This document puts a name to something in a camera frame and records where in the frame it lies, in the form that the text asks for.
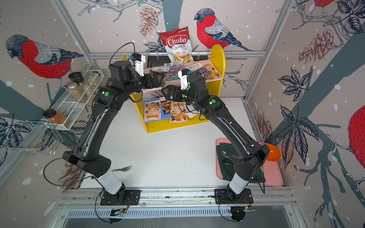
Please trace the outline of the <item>blue flower seed bag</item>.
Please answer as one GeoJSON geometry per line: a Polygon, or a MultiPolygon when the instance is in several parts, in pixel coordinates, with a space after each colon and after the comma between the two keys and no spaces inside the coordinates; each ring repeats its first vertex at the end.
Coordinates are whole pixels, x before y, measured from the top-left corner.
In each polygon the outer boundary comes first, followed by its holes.
{"type": "Polygon", "coordinates": [[[185,69],[188,69],[192,73],[196,72],[197,70],[203,68],[203,64],[201,62],[196,62],[191,65],[188,65],[185,67],[185,69]]]}

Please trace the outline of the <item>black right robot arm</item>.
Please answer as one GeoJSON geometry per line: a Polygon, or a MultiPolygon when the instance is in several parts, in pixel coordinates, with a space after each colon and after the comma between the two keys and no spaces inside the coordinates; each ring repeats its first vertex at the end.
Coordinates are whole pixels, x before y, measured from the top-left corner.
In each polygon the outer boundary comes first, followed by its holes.
{"type": "Polygon", "coordinates": [[[205,78],[198,74],[185,77],[181,86],[168,85],[162,89],[166,100],[185,102],[217,126],[227,137],[239,155],[234,164],[235,174],[227,186],[224,199],[236,202],[242,198],[251,179],[265,163],[270,149],[249,136],[232,117],[225,103],[208,91],[205,78]]]}

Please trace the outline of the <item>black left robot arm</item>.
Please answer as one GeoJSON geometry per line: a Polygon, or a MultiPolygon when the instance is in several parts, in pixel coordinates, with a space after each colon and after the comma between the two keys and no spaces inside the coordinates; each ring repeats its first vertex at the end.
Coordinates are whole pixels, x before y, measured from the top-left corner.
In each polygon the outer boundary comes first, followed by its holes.
{"type": "Polygon", "coordinates": [[[123,103],[143,89],[158,88],[163,77],[157,73],[138,73],[129,61],[117,61],[109,69],[111,78],[97,91],[80,141],[71,151],[64,152],[62,158],[93,175],[111,196],[121,198],[125,187],[111,170],[111,160],[100,155],[101,144],[123,103]]]}

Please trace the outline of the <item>purple flower seed bag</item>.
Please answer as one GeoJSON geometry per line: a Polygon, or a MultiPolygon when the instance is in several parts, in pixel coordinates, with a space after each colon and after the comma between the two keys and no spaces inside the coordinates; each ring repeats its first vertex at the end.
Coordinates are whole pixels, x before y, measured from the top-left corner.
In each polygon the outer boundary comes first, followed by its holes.
{"type": "Polygon", "coordinates": [[[184,69],[183,63],[181,61],[164,63],[164,66],[169,68],[167,74],[165,75],[164,81],[178,80],[178,72],[184,69]]]}

